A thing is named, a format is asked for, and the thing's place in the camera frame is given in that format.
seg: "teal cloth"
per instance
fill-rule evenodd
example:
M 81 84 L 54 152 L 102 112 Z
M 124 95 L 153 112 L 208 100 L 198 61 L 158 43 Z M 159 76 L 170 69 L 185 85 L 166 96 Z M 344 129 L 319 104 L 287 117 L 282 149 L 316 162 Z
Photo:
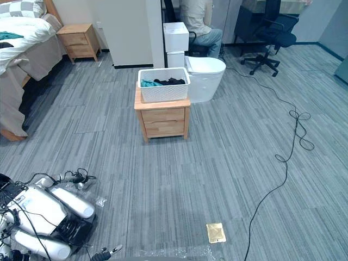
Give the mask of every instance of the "teal cloth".
M 141 80 L 141 87 L 163 86 L 163 84 L 155 83 L 151 80 Z
M 17 39 L 17 38 L 24 38 L 24 36 L 19 34 L 9 33 L 6 31 L 0 32 L 0 40 Z

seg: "white storage box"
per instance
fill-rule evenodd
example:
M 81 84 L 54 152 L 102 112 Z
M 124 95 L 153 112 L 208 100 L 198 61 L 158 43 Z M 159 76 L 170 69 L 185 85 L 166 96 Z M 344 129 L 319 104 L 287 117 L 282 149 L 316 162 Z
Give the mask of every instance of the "white storage box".
M 165 51 L 167 53 L 189 49 L 189 31 L 183 22 L 164 23 Z
M 170 78 L 175 78 L 177 80 L 183 79 L 186 83 L 179 85 L 141 87 L 141 80 L 169 80 Z M 191 81 L 187 70 L 183 67 L 147 69 L 138 72 L 138 87 L 141 89 L 144 102 L 165 102 L 186 99 L 190 83 Z
M 167 53 L 168 68 L 185 67 L 185 52 Z

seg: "chair armrest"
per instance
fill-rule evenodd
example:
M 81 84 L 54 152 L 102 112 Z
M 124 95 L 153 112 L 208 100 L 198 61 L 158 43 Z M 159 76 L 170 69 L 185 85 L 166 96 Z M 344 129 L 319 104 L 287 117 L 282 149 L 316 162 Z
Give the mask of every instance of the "chair armrest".
M 294 19 L 294 20 L 296 20 L 296 23 L 298 23 L 298 21 L 300 20 L 298 17 L 293 16 L 293 15 L 279 14 L 279 16 L 285 16 L 287 18 Z
M 193 44 L 196 41 L 197 34 L 194 31 L 189 31 L 189 34 L 194 34 L 194 39 L 192 40 L 191 44 Z
M 263 21 L 270 22 L 270 23 L 276 24 L 278 26 L 281 26 L 282 27 L 282 31 L 284 31 L 284 25 L 282 23 L 277 23 L 277 22 L 269 20 L 267 18 L 263 18 Z

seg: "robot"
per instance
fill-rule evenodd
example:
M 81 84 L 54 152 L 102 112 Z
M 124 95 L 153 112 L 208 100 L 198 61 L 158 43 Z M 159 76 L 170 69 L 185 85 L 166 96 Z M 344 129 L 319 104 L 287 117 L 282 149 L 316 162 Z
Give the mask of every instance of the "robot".
M 16 182 L 0 174 L 0 261 L 63 261 L 83 244 L 94 227 L 95 207 L 76 194 L 57 186 L 72 182 L 77 189 L 89 186 L 94 176 L 85 169 L 64 175 L 45 173 L 34 184 Z M 29 252 L 11 249 L 11 241 Z M 106 260 L 122 248 L 95 254 L 93 260 Z

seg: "toilet lid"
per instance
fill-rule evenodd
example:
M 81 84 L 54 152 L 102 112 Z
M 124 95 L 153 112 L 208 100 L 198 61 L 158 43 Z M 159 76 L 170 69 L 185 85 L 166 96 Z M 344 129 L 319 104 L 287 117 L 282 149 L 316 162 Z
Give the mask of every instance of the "toilet lid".
M 211 57 L 185 56 L 185 63 L 191 74 L 213 74 L 223 72 L 226 69 L 226 64 L 223 61 Z

